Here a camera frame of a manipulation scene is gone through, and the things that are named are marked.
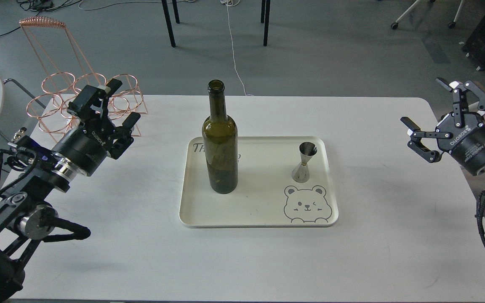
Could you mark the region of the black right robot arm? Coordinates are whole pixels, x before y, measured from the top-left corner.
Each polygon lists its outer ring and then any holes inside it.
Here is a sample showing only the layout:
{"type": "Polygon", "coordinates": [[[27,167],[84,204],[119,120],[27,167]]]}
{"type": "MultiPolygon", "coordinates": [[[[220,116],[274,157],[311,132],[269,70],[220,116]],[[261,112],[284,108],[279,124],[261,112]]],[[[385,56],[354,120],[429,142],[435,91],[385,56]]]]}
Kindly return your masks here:
{"type": "MultiPolygon", "coordinates": [[[[425,132],[409,117],[401,121],[408,127],[407,146],[429,163],[449,154],[470,175],[485,173],[485,88],[476,81],[436,82],[452,94],[452,111],[443,115],[433,132],[425,132]]],[[[477,229],[485,248],[485,190],[477,196],[477,229]]]]}

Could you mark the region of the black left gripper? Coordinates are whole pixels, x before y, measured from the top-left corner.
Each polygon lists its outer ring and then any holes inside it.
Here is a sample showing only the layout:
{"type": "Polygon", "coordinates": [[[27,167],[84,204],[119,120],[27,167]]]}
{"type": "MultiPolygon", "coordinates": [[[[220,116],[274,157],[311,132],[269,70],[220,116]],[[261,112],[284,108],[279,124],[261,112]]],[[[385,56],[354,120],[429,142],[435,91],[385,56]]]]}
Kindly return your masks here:
{"type": "Polygon", "coordinates": [[[67,106],[67,113],[81,123],[52,150],[69,159],[87,176],[92,175],[106,157],[118,159],[133,143],[133,127],[141,114],[131,112],[119,127],[108,117],[108,102],[122,85],[122,81],[114,78],[98,87],[86,85],[67,106]]]}

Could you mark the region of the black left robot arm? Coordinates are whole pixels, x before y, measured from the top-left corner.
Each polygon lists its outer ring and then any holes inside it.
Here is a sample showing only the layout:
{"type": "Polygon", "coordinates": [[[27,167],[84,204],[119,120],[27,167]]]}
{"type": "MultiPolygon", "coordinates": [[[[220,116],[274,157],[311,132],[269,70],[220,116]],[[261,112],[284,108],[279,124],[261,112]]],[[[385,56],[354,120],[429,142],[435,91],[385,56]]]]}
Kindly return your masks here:
{"type": "Polygon", "coordinates": [[[40,243],[83,240],[90,230],[59,217],[46,202],[52,190],[69,190],[78,174],[90,176],[106,157],[118,159],[133,143],[140,114],[131,112],[116,127],[109,118],[110,98],[123,83],[85,86],[67,111],[79,125],[49,150],[24,130],[0,150],[0,302],[21,291],[24,268],[40,243]]]}

